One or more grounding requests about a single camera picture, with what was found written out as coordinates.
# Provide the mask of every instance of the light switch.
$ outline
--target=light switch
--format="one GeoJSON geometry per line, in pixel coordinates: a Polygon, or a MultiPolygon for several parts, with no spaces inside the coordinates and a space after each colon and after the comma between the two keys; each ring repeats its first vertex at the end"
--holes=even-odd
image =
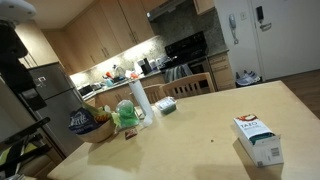
{"type": "Polygon", "coordinates": [[[241,12],[240,13],[240,19],[241,19],[241,21],[246,20],[247,19],[247,13],[246,12],[241,12]]]}

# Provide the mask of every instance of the range hood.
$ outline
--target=range hood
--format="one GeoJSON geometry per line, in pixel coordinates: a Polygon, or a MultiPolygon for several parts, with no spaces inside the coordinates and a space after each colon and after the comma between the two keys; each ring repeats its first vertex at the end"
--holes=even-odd
{"type": "Polygon", "coordinates": [[[147,13],[147,17],[150,22],[152,22],[155,18],[166,12],[172,12],[176,9],[176,6],[183,3],[185,0],[168,0],[165,3],[161,4],[159,7],[154,8],[150,12],[147,13]]]}

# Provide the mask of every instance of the white door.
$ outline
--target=white door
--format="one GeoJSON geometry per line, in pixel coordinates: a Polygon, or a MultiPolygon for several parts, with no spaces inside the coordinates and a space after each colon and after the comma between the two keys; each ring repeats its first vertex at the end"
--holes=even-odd
{"type": "Polygon", "coordinates": [[[319,0],[251,2],[265,79],[320,68],[319,0]]]}

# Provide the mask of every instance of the box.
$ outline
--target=box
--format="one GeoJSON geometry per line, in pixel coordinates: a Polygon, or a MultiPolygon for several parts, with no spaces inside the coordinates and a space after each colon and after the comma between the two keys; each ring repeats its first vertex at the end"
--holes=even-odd
{"type": "Polygon", "coordinates": [[[254,114],[234,118],[239,139],[257,167],[283,163],[280,135],[272,131],[254,114]]]}

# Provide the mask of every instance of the paper towel roll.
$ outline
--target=paper towel roll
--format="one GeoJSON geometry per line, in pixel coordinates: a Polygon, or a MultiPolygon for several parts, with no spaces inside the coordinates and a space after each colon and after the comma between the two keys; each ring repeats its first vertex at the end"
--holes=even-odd
{"type": "Polygon", "coordinates": [[[147,98],[147,95],[143,90],[141,82],[139,80],[135,80],[130,82],[129,86],[139,106],[141,107],[143,114],[145,115],[143,125],[149,126],[152,123],[152,118],[154,114],[150,102],[147,98]]]}

